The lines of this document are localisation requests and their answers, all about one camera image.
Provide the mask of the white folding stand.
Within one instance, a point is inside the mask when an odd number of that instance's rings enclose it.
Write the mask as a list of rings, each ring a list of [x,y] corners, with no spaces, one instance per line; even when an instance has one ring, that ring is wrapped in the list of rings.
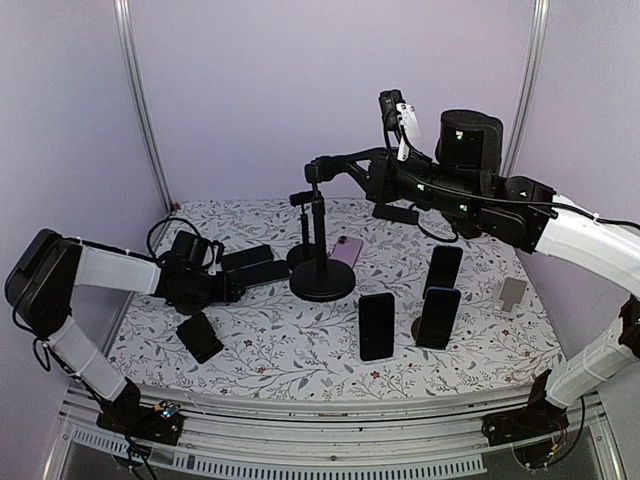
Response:
[[[528,282],[525,280],[506,277],[503,281],[496,284],[494,288],[494,312],[506,318],[512,318],[516,314],[516,310],[521,305]]]

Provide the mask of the black folding stand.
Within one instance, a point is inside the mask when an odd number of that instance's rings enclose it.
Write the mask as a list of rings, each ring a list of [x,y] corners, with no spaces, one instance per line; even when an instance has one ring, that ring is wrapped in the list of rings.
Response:
[[[412,335],[412,338],[414,339],[414,341],[415,341],[415,343],[417,345],[420,344],[420,340],[419,340],[419,337],[420,337],[420,326],[421,326],[421,320],[420,319],[416,319],[411,325],[411,335]]]

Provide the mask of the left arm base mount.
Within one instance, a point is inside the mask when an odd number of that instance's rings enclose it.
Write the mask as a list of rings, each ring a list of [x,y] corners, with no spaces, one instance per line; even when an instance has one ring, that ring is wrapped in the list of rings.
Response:
[[[176,446],[185,418],[178,404],[166,401],[141,404],[140,389],[129,382],[114,401],[98,398],[101,413],[97,426],[125,437]]]

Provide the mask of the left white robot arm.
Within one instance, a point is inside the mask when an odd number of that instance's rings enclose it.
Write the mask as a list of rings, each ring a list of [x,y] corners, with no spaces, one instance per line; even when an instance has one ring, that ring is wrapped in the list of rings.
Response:
[[[245,286],[233,273],[210,273],[202,263],[203,254],[195,241],[183,236],[173,249],[152,257],[44,228],[11,270],[5,298],[56,360],[100,397],[113,401],[108,410],[111,419],[126,433],[138,434],[148,426],[148,412],[123,395],[125,376],[75,319],[75,292],[93,287],[148,295],[186,315],[238,301]]]

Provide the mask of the blue-edged phone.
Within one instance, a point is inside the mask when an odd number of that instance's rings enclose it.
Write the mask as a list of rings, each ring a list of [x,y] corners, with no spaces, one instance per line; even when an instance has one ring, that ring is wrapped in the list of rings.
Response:
[[[452,289],[455,287],[462,254],[463,250],[457,246],[439,245],[433,249],[423,297],[426,297],[429,288]]]
[[[450,340],[461,300],[455,288],[427,289],[420,317],[416,344],[419,347],[444,350]]]

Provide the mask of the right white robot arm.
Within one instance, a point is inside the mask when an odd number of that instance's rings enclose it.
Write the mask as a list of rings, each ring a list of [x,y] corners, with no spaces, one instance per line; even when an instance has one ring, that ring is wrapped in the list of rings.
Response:
[[[407,200],[439,212],[464,238],[490,236],[514,249],[588,272],[629,296],[607,330],[572,358],[541,374],[517,427],[537,436],[580,396],[639,360],[639,226],[592,213],[554,188],[526,176],[500,174],[503,124],[473,110],[447,110],[432,159],[409,147],[409,123],[383,117],[397,146],[321,156],[304,168],[310,184],[349,175],[377,203]]]

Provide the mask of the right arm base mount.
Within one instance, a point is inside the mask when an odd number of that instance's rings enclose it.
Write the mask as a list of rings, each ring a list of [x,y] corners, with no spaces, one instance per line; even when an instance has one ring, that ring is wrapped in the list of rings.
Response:
[[[490,446],[547,434],[559,435],[557,440],[547,439],[538,445],[516,449],[516,459],[530,470],[541,470],[552,464],[569,426],[566,407],[556,407],[546,400],[545,386],[550,374],[551,370],[547,369],[535,379],[524,407],[488,414],[482,419],[481,432]]]

